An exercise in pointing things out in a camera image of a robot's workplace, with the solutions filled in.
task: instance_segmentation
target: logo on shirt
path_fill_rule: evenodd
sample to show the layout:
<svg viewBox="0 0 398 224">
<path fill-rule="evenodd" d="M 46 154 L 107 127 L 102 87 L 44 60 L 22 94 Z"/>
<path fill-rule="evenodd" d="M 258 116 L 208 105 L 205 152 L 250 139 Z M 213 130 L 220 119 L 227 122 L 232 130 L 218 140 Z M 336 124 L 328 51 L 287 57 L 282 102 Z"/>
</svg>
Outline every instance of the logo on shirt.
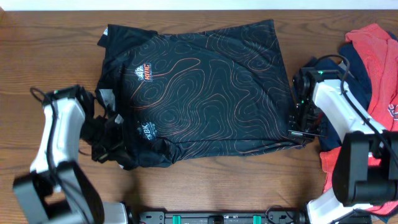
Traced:
<svg viewBox="0 0 398 224">
<path fill-rule="evenodd" d="M 152 81 L 152 67 L 150 63 L 144 63 L 140 67 L 137 67 L 134 73 L 137 75 L 139 81 Z"/>
<path fill-rule="evenodd" d="M 141 124 L 139 132 L 144 136 L 145 139 L 154 140 L 156 138 L 155 124 L 152 122 L 146 122 Z"/>
<path fill-rule="evenodd" d="M 396 108 L 398 108 L 398 105 L 388 106 L 388 111 L 390 112 L 391 116 L 394 118 L 394 121 L 398 121 L 398 112 L 396 112 Z"/>
</svg>

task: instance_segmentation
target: black t-shirt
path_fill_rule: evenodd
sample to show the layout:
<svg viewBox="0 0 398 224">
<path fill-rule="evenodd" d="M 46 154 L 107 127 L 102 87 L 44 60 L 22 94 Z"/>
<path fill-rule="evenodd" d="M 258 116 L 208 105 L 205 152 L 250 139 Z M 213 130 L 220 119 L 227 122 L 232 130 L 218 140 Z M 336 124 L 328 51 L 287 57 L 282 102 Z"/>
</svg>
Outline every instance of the black t-shirt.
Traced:
<svg viewBox="0 0 398 224">
<path fill-rule="evenodd" d="M 272 20 L 190 34 L 108 25 L 96 94 L 123 119 L 125 169 L 300 146 Z"/>
</svg>

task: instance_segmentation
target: red towel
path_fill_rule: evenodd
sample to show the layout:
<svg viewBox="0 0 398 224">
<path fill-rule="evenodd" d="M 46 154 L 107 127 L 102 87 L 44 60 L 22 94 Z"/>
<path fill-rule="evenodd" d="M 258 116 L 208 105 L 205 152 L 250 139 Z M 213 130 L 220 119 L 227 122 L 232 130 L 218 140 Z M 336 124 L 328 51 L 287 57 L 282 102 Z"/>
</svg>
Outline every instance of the red towel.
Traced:
<svg viewBox="0 0 398 224">
<path fill-rule="evenodd" d="M 372 98 L 368 113 L 386 129 L 398 131 L 398 42 L 382 30 L 379 25 L 371 24 L 360 30 L 346 34 L 346 41 L 352 42 L 359 53 L 372 83 Z M 330 152 L 321 152 L 322 169 L 326 172 L 323 191 L 331 188 L 331 177 L 340 147 Z M 369 158 L 370 166 L 378 166 L 379 160 Z M 387 215 L 398 201 L 375 206 L 368 211 Z"/>
</svg>

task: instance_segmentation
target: wooden table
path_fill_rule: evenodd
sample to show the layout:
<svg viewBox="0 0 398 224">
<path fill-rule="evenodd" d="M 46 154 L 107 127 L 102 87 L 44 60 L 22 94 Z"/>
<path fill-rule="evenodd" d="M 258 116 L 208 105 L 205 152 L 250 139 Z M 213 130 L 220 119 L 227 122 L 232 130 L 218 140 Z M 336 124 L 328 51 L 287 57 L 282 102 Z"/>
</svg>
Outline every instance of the wooden table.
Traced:
<svg viewBox="0 0 398 224">
<path fill-rule="evenodd" d="M 264 19 L 275 20 L 290 79 L 311 56 L 336 53 L 352 29 L 377 22 L 398 34 L 397 11 L 6 12 L 0 23 L 0 222 L 26 222 L 12 181 L 29 171 L 44 128 L 42 108 L 29 87 L 53 90 L 78 83 L 93 91 L 104 57 L 96 43 L 107 24 L 179 33 Z M 90 147 L 82 142 L 81 150 L 90 152 Z M 80 165 L 103 200 L 124 200 L 138 211 L 259 212 L 271 205 L 301 207 L 322 193 L 325 174 L 318 150 L 315 142 L 302 150 L 202 158 L 130 172 L 85 156 Z"/>
</svg>

